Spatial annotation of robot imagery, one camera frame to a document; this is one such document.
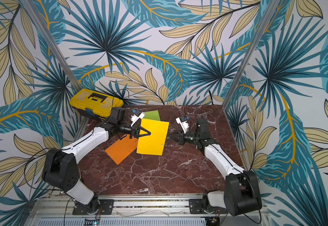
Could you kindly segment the yellow paper sheet stack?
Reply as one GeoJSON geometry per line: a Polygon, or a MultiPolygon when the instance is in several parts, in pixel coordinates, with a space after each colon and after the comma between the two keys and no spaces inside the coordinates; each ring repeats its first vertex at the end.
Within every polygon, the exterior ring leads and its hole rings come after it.
{"type": "Polygon", "coordinates": [[[137,153],[163,155],[169,122],[143,119],[140,126],[151,134],[138,139],[137,153]]]}

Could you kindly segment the green paper sheet stack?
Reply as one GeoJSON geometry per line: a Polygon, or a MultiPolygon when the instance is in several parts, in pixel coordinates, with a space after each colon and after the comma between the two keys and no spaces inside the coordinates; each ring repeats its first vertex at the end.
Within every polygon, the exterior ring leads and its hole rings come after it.
{"type": "Polygon", "coordinates": [[[145,112],[144,119],[160,121],[160,115],[158,110],[145,112]]]}

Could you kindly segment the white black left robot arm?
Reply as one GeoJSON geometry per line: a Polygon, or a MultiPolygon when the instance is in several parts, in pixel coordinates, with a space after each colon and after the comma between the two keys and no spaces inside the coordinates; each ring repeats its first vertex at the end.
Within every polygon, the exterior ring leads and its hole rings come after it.
{"type": "Polygon", "coordinates": [[[140,138],[151,135],[147,129],[134,124],[142,120],[145,113],[133,110],[131,124],[122,122],[125,109],[114,107],[111,114],[100,122],[88,134],[72,144],[60,149],[50,149],[46,155],[42,180],[68,194],[76,203],[85,208],[98,208],[97,195],[81,181],[78,163],[93,149],[106,142],[118,133],[129,135],[129,138],[140,138]]]}

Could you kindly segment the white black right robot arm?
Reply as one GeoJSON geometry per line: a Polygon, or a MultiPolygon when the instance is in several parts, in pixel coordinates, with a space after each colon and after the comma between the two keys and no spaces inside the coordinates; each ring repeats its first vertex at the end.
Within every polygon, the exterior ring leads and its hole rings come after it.
{"type": "Polygon", "coordinates": [[[224,209],[232,216],[259,211],[262,200],[255,173],[240,167],[222,150],[209,133],[207,119],[197,119],[195,131],[190,130],[187,121],[187,116],[176,118],[182,131],[177,132],[173,140],[179,145],[193,144],[225,179],[224,191],[212,191],[203,195],[200,211],[213,213],[224,209]]]}

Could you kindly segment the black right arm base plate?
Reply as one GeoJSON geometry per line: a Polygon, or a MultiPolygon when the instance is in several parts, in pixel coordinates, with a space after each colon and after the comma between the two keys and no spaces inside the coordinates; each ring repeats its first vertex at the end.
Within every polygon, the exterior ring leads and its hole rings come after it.
{"type": "Polygon", "coordinates": [[[189,211],[190,214],[227,214],[228,211],[225,208],[213,207],[205,198],[201,199],[189,199],[189,211]]]}

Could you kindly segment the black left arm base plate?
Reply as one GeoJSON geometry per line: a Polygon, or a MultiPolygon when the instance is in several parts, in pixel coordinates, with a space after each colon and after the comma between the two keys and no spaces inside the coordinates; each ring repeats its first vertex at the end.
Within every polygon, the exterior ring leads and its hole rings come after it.
{"type": "Polygon", "coordinates": [[[111,215],[114,207],[113,199],[95,199],[88,205],[75,202],[73,215],[111,215]]]}

